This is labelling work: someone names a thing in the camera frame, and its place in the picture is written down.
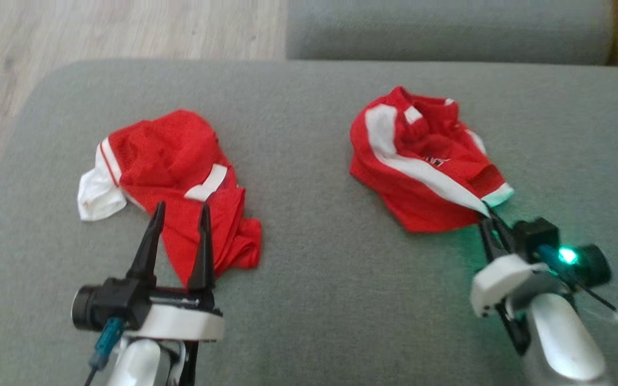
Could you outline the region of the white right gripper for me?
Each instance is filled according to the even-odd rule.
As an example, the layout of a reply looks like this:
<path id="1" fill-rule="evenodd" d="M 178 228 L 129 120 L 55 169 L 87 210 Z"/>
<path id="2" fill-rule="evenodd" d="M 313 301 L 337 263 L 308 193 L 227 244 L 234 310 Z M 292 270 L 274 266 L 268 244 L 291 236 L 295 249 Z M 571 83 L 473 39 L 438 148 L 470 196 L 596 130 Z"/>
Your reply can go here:
<path id="1" fill-rule="evenodd" d="M 473 278 L 470 304 L 476 317 L 484 318 L 496 305 L 525 284 L 533 274 L 548 270 L 543 262 L 529 263 L 516 252 L 512 229 L 486 202 L 487 217 L 479 232 L 488 265 Z"/>

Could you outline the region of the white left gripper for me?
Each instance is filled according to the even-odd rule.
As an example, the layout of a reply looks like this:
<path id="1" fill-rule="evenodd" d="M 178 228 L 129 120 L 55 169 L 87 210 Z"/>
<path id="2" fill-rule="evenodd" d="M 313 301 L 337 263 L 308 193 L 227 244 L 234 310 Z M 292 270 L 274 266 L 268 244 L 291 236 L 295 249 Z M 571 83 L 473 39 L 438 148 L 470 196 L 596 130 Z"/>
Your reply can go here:
<path id="1" fill-rule="evenodd" d="M 160 201 L 151 217 L 127 271 L 128 279 L 157 280 L 156 265 L 159 238 L 164 229 L 165 202 Z M 127 330 L 128 337 L 183 342 L 213 342 L 223 339 L 224 318 L 216 308 L 215 255 L 208 204 L 203 204 L 198 224 L 200 242 L 187 290 L 158 287 L 150 292 L 151 308 L 142 327 Z"/>

